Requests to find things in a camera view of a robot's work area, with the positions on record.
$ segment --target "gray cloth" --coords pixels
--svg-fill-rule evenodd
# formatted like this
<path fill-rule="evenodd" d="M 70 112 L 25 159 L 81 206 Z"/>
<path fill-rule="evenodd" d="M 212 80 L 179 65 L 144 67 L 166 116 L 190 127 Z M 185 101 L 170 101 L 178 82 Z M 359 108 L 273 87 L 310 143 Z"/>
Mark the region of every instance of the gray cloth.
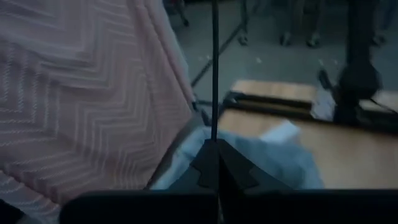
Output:
<path fill-rule="evenodd" d="M 244 157 L 260 169 L 294 189 L 322 189 L 323 182 L 311 153 L 293 144 L 273 144 L 258 138 L 244 138 L 220 131 L 219 138 L 228 141 Z M 189 167 L 206 139 L 210 129 L 200 127 L 186 138 L 173 155 L 172 165 L 151 187 L 167 189 Z"/>

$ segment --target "pink chevron blanket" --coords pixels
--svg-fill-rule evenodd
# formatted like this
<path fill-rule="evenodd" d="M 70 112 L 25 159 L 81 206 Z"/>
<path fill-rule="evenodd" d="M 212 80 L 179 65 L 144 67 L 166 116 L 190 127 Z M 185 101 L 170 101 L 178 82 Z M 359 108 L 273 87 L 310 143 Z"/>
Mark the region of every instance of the pink chevron blanket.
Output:
<path fill-rule="evenodd" d="M 44 223 L 146 186 L 191 117 L 159 0 L 0 0 L 0 199 Z"/>

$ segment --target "wooden table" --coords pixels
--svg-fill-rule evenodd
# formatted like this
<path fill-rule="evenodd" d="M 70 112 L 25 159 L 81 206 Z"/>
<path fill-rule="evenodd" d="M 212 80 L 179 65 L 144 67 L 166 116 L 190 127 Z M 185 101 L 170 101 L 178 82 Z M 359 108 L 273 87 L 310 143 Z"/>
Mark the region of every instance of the wooden table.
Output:
<path fill-rule="evenodd" d="M 291 83 L 238 81 L 233 87 L 250 95 L 312 101 L 315 87 Z M 378 102 L 398 109 L 398 94 L 382 92 Z M 381 110 L 370 103 L 364 107 Z M 260 136 L 286 118 L 226 110 L 220 129 L 242 136 Z M 290 119 L 302 130 L 300 142 L 311 151 L 326 188 L 398 188 L 398 136 Z"/>

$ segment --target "concrete floor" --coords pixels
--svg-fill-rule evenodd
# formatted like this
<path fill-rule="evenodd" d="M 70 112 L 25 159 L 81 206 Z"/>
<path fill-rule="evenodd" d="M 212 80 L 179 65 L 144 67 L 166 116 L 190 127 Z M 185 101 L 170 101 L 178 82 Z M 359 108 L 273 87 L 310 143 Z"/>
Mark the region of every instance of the concrete floor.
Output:
<path fill-rule="evenodd" d="M 254 1 L 248 0 L 249 8 Z M 322 25 L 322 47 L 309 49 L 305 45 L 305 26 L 294 45 L 281 47 L 280 27 L 285 18 L 283 9 L 262 4 L 249 22 L 249 45 L 240 46 L 235 40 L 220 57 L 220 100 L 236 80 L 252 79 L 294 83 L 316 83 L 316 74 L 323 61 L 330 76 L 336 77 L 345 61 L 346 6 L 329 7 Z M 172 16 L 171 23 L 182 46 L 193 79 L 211 56 L 211 5 L 190 4 L 186 8 L 190 27 L 183 27 Z M 224 42 L 239 24 L 238 1 L 220 3 L 220 42 Z M 374 66 L 381 74 L 384 88 L 398 90 L 398 26 L 387 33 L 388 43 L 374 49 Z M 211 69 L 194 87 L 201 100 L 211 100 Z"/>

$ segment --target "chevron pattern fabric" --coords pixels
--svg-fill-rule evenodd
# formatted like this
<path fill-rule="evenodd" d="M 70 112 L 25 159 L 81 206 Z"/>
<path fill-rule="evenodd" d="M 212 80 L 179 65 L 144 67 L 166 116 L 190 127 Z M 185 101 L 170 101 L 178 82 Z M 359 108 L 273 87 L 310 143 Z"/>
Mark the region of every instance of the chevron pattern fabric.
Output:
<path fill-rule="evenodd" d="M 43 223 L 142 189 L 191 117 L 159 0 L 0 0 L 0 198 Z"/>

